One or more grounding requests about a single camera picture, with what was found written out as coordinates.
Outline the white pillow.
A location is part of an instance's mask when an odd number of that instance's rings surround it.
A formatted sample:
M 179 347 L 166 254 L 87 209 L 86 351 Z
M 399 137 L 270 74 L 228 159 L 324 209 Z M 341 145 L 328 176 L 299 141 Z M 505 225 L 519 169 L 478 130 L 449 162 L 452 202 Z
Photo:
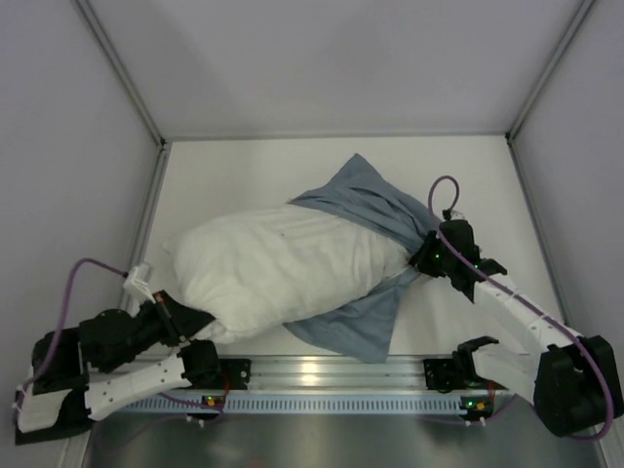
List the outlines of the white pillow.
M 386 258 L 346 221 L 286 204 L 214 218 L 163 245 L 181 302 L 209 312 L 199 336 L 242 341 L 364 296 Z

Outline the blue pillowcase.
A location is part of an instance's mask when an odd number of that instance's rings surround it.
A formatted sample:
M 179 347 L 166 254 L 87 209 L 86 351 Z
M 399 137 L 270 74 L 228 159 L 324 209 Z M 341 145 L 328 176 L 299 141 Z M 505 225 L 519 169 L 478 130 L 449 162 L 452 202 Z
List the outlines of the blue pillowcase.
M 296 338 L 319 348 L 380 364 L 389 355 L 400 305 L 419 274 L 409 260 L 435 227 L 420 201 L 386 181 L 363 156 L 353 155 L 323 186 L 289 203 L 333 215 L 371 237 L 371 246 L 386 255 L 386 271 L 364 296 L 332 311 L 285 323 Z

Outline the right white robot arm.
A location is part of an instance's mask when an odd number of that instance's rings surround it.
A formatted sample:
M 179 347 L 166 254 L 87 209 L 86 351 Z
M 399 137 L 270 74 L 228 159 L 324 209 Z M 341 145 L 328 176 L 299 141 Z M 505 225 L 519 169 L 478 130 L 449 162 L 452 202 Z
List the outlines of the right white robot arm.
M 446 220 L 427 234 L 410 260 L 418 272 L 447 278 L 451 286 L 486 312 L 521 346 L 481 336 L 452 352 L 451 376 L 435 387 L 496 383 L 532 405 L 555 436 L 579 434 L 595 425 L 605 430 L 623 414 L 623 394 L 614 352 L 601 336 L 586 337 L 540 310 L 517 289 L 507 270 L 483 258 L 472 226 Z

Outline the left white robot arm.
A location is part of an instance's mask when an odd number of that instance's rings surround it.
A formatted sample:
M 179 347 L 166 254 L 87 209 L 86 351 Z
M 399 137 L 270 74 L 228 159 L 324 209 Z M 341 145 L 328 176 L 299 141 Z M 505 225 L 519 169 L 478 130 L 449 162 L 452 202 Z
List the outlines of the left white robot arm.
M 108 309 L 47 333 L 16 393 L 16 445 L 71 438 L 145 398 L 211 383 L 219 358 L 199 334 L 214 320 L 157 292 L 135 314 Z

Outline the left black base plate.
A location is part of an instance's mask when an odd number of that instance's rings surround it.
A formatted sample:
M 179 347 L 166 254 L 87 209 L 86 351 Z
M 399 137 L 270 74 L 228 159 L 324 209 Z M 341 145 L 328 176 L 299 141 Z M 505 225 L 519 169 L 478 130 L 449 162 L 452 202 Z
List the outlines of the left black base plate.
M 214 384 L 217 389 L 243 391 L 249 387 L 252 361 L 250 359 L 225 358 L 219 360 L 220 372 Z

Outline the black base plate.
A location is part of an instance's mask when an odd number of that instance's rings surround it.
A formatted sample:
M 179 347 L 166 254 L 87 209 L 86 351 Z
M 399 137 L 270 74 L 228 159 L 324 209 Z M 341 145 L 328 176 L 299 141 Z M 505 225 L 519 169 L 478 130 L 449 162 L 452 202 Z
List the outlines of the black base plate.
M 249 387 L 252 361 L 250 359 L 225 358 L 219 360 L 220 372 L 214 384 L 217 389 L 243 391 Z
M 428 390 L 446 394 L 466 388 L 465 375 L 451 358 L 424 359 L 423 369 Z

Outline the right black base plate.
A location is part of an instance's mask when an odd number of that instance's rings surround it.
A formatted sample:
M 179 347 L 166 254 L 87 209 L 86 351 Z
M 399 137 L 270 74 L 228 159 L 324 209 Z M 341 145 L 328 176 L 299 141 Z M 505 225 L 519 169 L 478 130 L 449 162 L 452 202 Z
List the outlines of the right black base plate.
M 428 390 L 446 394 L 466 388 L 465 375 L 451 358 L 424 359 L 423 369 Z

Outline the aluminium mounting rail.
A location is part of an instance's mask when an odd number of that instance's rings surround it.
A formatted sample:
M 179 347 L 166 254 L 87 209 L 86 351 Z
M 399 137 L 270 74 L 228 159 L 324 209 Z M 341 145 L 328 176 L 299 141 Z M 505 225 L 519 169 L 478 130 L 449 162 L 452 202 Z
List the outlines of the aluminium mounting rail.
M 424 359 L 447 356 L 392 356 L 382 364 L 364 364 L 339 356 L 226 357 L 252 361 L 249 391 L 427 391 Z M 454 391 L 499 390 L 484 380 L 465 380 L 466 388 Z

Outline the right aluminium frame post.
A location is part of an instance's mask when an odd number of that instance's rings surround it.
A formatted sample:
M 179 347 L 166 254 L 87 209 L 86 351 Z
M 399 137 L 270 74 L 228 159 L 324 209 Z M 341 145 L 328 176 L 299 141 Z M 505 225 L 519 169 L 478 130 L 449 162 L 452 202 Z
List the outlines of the right aluminium frame post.
M 557 37 L 557 41 L 550 50 L 544 64 L 539 69 L 531 84 L 526 98 L 523 100 L 511 125 L 505 133 L 505 139 L 511 146 L 520 135 L 534 107 L 539 103 L 541 96 L 546 91 L 554 75 L 562 65 L 567 53 L 571 50 L 578 34 L 600 4 L 598 0 L 582 0 L 578 2 L 570 19 L 565 23 L 563 31 Z

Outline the aluminium frame post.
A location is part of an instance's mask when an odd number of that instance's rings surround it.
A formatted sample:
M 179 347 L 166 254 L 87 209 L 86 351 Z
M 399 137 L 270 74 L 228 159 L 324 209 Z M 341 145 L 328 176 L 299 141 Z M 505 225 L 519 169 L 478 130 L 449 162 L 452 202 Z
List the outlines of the aluminium frame post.
M 539 103 L 541 96 L 546 91 L 554 75 L 562 65 L 567 53 L 571 50 L 578 34 L 600 4 L 598 0 L 582 0 L 578 2 L 570 19 L 565 23 L 563 31 L 557 37 L 557 41 L 550 50 L 544 64 L 539 69 L 531 84 L 526 98 L 523 100 L 511 125 L 505 133 L 505 139 L 511 146 L 520 135 L 534 107 Z
M 92 2 L 86 0 L 72 0 L 71 4 L 76 9 L 79 17 L 87 26 L 90 34 L 97 43 L 97 46 L 110 66 L 114 77 L 126 95 L 130 106 L 133 108 L 141 124 L 146 129 L 150 139 L 158 148 L 164 147 L 167 141 L 152 117 L 148 106 L 141 95 L 137 84 L 135 83 L 135 80 L 132 78 L 120 54 L 118 53 L 111 36 L 99 18 Z

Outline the left aluminium frame post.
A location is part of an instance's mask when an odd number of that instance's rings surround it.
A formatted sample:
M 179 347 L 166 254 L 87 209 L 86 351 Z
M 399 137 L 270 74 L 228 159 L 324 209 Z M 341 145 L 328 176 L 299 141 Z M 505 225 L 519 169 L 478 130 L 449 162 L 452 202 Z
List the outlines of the left aluminium frame post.
M 99 18 L 92 2 L 86 0 L 72 0 L 71 4 L 76 9 L 79 17 L 87 26 L 90 34 L 97 43 L 97 46 L 110 66 L 114 77 L 126 95 L 130 106 L 133 108 L 141 124 L 146 129 L 150 139 L 158 148 L 164 147 L 167 141 L 152 117 L 148 106 L 141 95 L 137 84 L 135 83 L 135 80 L 132 78 L 120 54 L 118 53 L 111 36 Z

